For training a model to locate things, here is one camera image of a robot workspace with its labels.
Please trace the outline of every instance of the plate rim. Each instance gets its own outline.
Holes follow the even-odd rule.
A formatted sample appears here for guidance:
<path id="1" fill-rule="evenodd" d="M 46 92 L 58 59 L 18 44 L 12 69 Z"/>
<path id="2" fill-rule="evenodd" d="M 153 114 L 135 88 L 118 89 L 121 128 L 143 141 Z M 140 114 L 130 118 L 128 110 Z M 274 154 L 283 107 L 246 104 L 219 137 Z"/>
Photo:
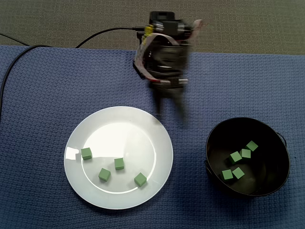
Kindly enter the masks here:
<path id="1" fill-rule="evenodd" d="M 142 112 L 145 112 L 145 113 L 147 113 L 147 114 L 153 116 L 152 114 L 148 113 L 148 112 L 145 111 L 145 110 L 139 109 L 139 108 L 137 108 L 137 107 L 132 107 L 132 106 L 111 106 L 111 107 L 106 107 L 106 108 L 103 108 L 103 109 L 101 109 L 101 110 L 98 110 L 98 111 L 92 113 L 91 115 L 94 115 L 95 113 L 97 113 L 97 112 L 99 112 L 99 111 L 107 110 L 107 109 L 112 109 L 112 108 L 115 108 L 115 107 L 128 107 L 128 108 L 132 108 L 132 109 L 137 109 L 137 110 L 140 110 L 140 111 L 142 111 Z M 156 117 L 154 117 L 154 116 L 153 116 L 153 117 L 154 117 L 155 119 L 157 119 L 157 120 L 160 122 L 160 124 L 161 124 L 162 127 L 165 129 L 166 133 L 168 134 L 168 137 L 169 137 L 170 142 L 171 142 L 172 155 L 173 155 L 173 156 L 172 156 L 171 167 L 170 167 L 170 172 L 169 172 L 167 178 L 165 179 L 165 182 L 160 186 L 160 188 L 156 191 L 155 194 L 153 194 L 153 195 L 152 195 L 151 197 L 149 197 L 147 200 L 145 200 L 145 201 L 143 201 L 143 202 L 141 202 L 141 203 L 139 203 L 139 204 L 136 204 L 136 205 L 127 207 L 127 208 L 106 208 L 106 207 L 101 207 L 101 206 L 98 206 L 98 205 L 96 205 L 96 204 L 91 203 L 90 201 L 88 201 L 88 200 L 86 200 L 85 198 L 83 198 L 83 197 L 74 189 L 74 187 L 72 186 L 72 184 L 71 184 L 71 182 L 70 182 L 70 180 L 69 180 L 69 178 L 68 178 L 68 176 L 67 176 L 67 171 L 66 171 L 66 166 L 65 166 L 66 149 L 67 149 L 67 147 L 68 147 L 68 142 L 69 142 L 69 140 L 70 140 L 70 138 L 71 138 L 73 132 L 75 131 L 75 129 L 76 129 L 83 121 L 85 121 L 87 118 L 89 118 L 91 115 L 89 115 L 89 116 L 87 116 L 85 119 L 83 119 L 83 120 L 74 128 L 74 130 L 72 131 L 72 133 L 71 133 L 71 135 L 70 135 L 70 137 L 69 137 L 69 139 L 68 139 L 68 141 L 67 141 L 67 144 L 66 144 L 65 150 L 64 150 L 64 154 L 63 154 L 63 166 L 64 166 L 64 169 L 65 169 L 66 178 L 67 178 L 67 180 L 68 180 L 68 182 L 69 182 L 71 188 L 74 190 L 74 192 L 76 192 L 76 194 L 77 194 L 79 197 L 81 197 L 83 200 L 85 200 L 86 202 L 88 202 L 88 203 L 90 203 L 90 204 L 92 204 L 92 205 L 94 205 L 94 206 L 97 206 L 97 207 L 99 207 L 99 208 L 109 209 L 109 210 L 124 210 L 124 209 L 134 208 L 134 207 L 136 207 L 136 206 L 139 206 L 139 205 L 141 205 L 141 204 L 147 202 L 148 200 L 150 200 L 151 198 L 153 198 L 155 195 L 157 195 L 157 193 L 159 193 L 159 191 L 160 191 L 160 190 L 163 188 L 163 186 L 166 184 L 166 182 L 167 182 L 167 180 L 168 180 L 168 178 L 169 178 L 169 176 L 170 176 L 170 174 L 171 174 L 171 172 L 172 172 L 172 168 L 173 168 L 173 156 L 174 156 L 174 155 L 173 155 L 173 144 L 172 144 L 172 140 L 171 140 L 171 137 L 170 137 L 168 131 L 166 130 L 166 128 L 164 127 L 164 125 L 163 125 Z"/>

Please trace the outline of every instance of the black cable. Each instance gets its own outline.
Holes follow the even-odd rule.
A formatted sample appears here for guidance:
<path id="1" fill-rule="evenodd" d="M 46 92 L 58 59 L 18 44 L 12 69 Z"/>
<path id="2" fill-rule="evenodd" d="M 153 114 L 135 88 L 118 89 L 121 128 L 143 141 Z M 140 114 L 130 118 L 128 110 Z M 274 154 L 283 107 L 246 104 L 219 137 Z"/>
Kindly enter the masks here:
<path id="1" fill-rule="evenodd" d="M 144 27 L 116 27 L 116 28 L 111 28 L 111 29 L 107 29 L 107 30 L 103 30 L 103 31 L 100 31 L 100 32 L 97 32 L 95 33 L 94 35 L 92 35 L 91 37 L 87 38 L 86 40 L 84 40 L 82 43 L 80 43 L 78 46 L 76 46 L 75 48 L 79 48 L 81 47 L 83 44 L 85 44 L 88 40 L 90 40 L 91 38 L 101 34 L 101 33 L 104 33 L 104 32 L 109 32 L 109 31 L 113 31 L 113 30 L 135 30 L 135 31 L 144 31 Z M 12 38 L 6 34 L 3 34 L 3 33 L 0 33 L 0 35 L 2 36 L 5 36 L 7 38 L 10 38 L 16 42 L 19 42 L 21 44 L 24 44 L 26 46 L 29 46 L 28 44 L 22 42 L 22 41 L 19 41 L 15 38 Z M 0 121 L 1 121 L 1 112 L 2 112 L 2 100 L 3 100 L 3 93 L 4 93 L 4 86 L 5 86 L 5 83 L 6 83 L 6 80 L 10 74 L 10 71 L 11 69 L 13 68 L 14 64 L 17 62 L 17 60 L 23 56 L 24 54 L 26 54 L 28 51 L 32 50 L 32 49 L 35 49 L 37 47 L 50 47 L 48 45 L 43 45 L 43 44 L 39 44 L 39 45 L 33 45 L 29 48 L 27 48 L 26 50 L 24 50 L 23 52 L 21 52 L 14 60 L 13 62 L 10 64 L 9 68 L 7 69 L 5 75 L 4 75 L 4 78 L 3 78 L 3 81 L 2 81 L 2 85 L 1 85 L 1 90 L 0 90 Z"/>
<path id="2" fill-rule="evenodd" d="M 16 41 L 16 42 L 19 42 L 20 44 L 25 45 L 25 46 L 29 46 L 29 44 L 24 43 L 24 42 L 22 42 L 22 41 L 19 41 L 18 39 L 13 38 L 13 37 L 11 37 L 11 36 L 9 36 L 9 35 L 6 35 L 6 34 L 4 34 L 4 33 L 1 33 L 1 32 L 0 32 L 0 35 L 2 35 L 2 36 L 4 36 L 4 37 L 7 37 L 7 38 L 10 38 L 10 39 L 12 39 L 12 40 L 14 40 L 14 41 Z"/>
<path id="3" fill-rule="evenodd" d="M 103 30 L 100 32 L 95 33 L 94 35 L 88 37 L 86 40 L 84 40 L 82 43 L 80 43 L 78 46 L 76 46 L 75 48 L 78 49 L 79 47 L 81 47 L 83 44 L 85 44 L 88 40 L 92 39 L 93 37 L 100 35 L 101 33 L 104 32 L 109 32 L 109 31 L 113 31 L 113 30 L 135 30 L 135 31 L 144 31 L 144 27 L 116 27 L 116 28 L 111 28 L 111 29 L 107 29 L 107 30 Z"/>
<path id="4" fill-rule="evenodd" d="M 38 44 L 38 45 L 33 45 L 29 48 L 27 48 L 26 50 L 22 51 L 14 60 L 13 62 L 10 64 L 9 68 L 7 69 L 5 75 L 4 75 L 4 78 L 3 78 L 3 81 L 2 81 L 2 86 L 1 86 L 1 90 L 0 90 L 0 121 L 1 121 L 1 112 L 2 112 L 2 100 L 3 100 L 3 92 L 4 92 L 4 86 L 5 86 L 5 83 L 6 83 L 6 80 L 10 74 L 10 71 L 11 69 L 13 68 L 14 64 L 17 62 L 17 60 L 23 56 L 24 54 L 26 54 L 28 51 L 32 50 L 32 49 L 35 49 L 37 47 L 50 47 L 48 45 L 44 45 L 44 44 Z"/>

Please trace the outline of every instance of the black bowl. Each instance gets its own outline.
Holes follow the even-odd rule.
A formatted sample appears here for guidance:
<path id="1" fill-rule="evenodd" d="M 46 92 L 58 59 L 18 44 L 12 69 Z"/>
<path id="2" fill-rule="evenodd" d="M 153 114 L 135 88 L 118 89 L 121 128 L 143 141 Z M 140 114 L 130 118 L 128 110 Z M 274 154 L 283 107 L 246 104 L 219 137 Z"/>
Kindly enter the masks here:
<path id="1" fill-rule="evenodd" d="M 239 152 L 250 141 L 258 145 L 251 152 L 251 160 L 232 165 L 228 161 L 229 155 Z M 218 124 L 208 136 L 206 158 L 209 177 L 222 191 L 237 197 L 266 196 L 277 191 L 287 180 L 290 170 L 289 154 L 279 134 L 252 118 L 232 118 Z M 224 183 L 220 173 L 237 167 L 245 175 Z"/>

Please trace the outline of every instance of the bowl handle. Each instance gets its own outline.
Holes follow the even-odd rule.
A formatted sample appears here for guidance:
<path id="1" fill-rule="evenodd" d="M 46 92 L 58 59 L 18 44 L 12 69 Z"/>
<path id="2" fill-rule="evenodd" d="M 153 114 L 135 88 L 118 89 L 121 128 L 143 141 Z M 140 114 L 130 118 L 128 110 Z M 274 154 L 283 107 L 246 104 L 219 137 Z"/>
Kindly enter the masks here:
<path id="1" fill-rule="evenodd" d="M 286 148 L 287 148 L 287 142 L 286 142 L 286 140 L 285 140 L 285 138 L 283 137 L 283 135 L 281 135 L 279 132 L 276 132 L 278 135 L 280 135 L 280 137 L 282 137 L 282 139 L 284 140 L 284 143 L 285 143 L 285 146 L 286 146 Z"/>

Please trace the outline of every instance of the white plate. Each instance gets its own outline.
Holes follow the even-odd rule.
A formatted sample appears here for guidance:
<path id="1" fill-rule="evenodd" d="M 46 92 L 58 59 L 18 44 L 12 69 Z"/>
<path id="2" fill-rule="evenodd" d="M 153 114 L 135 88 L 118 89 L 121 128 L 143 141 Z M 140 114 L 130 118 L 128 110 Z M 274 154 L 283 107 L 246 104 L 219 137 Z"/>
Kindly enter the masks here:
<path id="1" fill-rule="evenodd" d="M 90 147 L 92 159 L 83 160 L 81 149 Z M 125 168 L 115 170 L 114 159 L 124 158 Z M 71 134 L 64 155 L 66 176 L 75 192 L 101 208 L 132 208 L 152 198 L 165 184 L 173 164 L 173 147 L 164 126 L 151 114 L 133 107 L 116 106 L 85 118 Z M 99 179 L 101 168 L 111 172 Z M 134 178 L 143 173 L 147 182 L 138 187 Z"/>

